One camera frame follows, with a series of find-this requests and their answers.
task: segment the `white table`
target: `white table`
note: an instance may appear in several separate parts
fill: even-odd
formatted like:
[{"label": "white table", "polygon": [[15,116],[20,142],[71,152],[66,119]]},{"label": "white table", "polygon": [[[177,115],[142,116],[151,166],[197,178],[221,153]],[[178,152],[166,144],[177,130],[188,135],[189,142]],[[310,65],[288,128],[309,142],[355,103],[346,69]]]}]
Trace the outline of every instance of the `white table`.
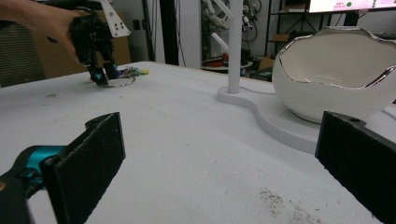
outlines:
[{"label": "white table", "polygon": [[[218,102],[227,76],[130,65],[150,74],[117,89],[88,73],[0,89],[1,174],[25,148],[67,145],[86,121],[120,111],[126,159],[87,223],[379,223],[314,156]],[[46,191],[29,204],[36,223],[55,223]]]}]

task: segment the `curved white base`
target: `curved white base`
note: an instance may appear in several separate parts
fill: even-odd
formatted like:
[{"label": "curved white base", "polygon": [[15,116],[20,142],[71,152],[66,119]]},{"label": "curved white base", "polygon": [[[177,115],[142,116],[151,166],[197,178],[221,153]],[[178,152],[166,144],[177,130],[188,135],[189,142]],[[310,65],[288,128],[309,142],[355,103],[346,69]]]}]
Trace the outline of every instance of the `curved white base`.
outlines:
[{"label": "curved white base", "polygon": [[[239,105],[252,111],[262,129],[277,141],[303,152],[315,154],[320,125],[295,116],[274,93],[251,91],[240,87],[240,92],[233,94],[228,93],[228,88],[224,87],[218,90],[218,100],[224,104]],[[393,133],[391,127],[394,128],[395,124],[396,119],[385,111],[367,120],[366,127],[385,135],[384,137],[390,141],[395,141],[396,136],[386,136]]]}]

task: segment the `cardboard box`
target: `cardboard box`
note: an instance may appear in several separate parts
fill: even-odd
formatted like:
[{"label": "cardboard box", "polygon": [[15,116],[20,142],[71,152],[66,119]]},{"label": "cardboard box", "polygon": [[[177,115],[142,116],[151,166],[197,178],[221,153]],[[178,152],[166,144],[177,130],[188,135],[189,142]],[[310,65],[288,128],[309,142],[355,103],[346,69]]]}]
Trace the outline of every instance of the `cardboard box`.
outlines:
[{"label": "cardboard box", "polygon": [[304,12],[305,4],[285,5],[283,10],[285,12]]},{"label": "cardboard box", "polygon": [[[124,21],[124,13],[117,12]],[[102,21],[106,21],[102,11],[98,11]],[[58,43],[50,43],[45,35],[39,32],[32,32],[32,37],[37,49],[37,54],[43,65],[46,78],[62,77],[75,73],[88,72],[84,65],[74,62],[64,47]],[[126,64],[131,62],[131,55],[128,45],[128,37],[113,38],[114,60],[116,64]],[[100,53],[97,54],[98,66],[103,67],[103,59]]]},{"label": "cardboard box", "polygon": [[275,63],[275,55],[269,55],[260,60],[259,71],[268,67],[274,66]]},{"label": "cardboard box", "polygon": [[273,36],[273,41],[277,42],[289,42],[290,35],[287,34],[276,34]]}]

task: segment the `white bowl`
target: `white bowl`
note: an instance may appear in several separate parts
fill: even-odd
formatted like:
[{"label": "white bowl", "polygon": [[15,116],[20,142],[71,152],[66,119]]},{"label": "white bowl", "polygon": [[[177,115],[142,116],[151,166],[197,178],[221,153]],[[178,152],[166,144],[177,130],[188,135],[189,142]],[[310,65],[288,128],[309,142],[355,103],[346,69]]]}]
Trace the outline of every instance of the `white bowl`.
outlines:
[{"label": "white bowl", "polygon": [[359,27],[326,27],[276,56],[276,95],[295,115],[321,123],[323,111],[366,120],[396,99],[396,44]]}]

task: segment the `computer screen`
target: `computer screen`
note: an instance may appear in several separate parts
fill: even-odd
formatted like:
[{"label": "computer screen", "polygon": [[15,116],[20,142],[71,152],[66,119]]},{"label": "computer screen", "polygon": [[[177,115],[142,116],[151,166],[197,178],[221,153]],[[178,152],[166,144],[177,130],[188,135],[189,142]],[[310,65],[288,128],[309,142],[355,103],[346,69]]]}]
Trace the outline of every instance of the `computer screen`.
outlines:
[{"label": "computer screen", "polygon": [[396,0],[310,0],[309,12],[396,9]]}]

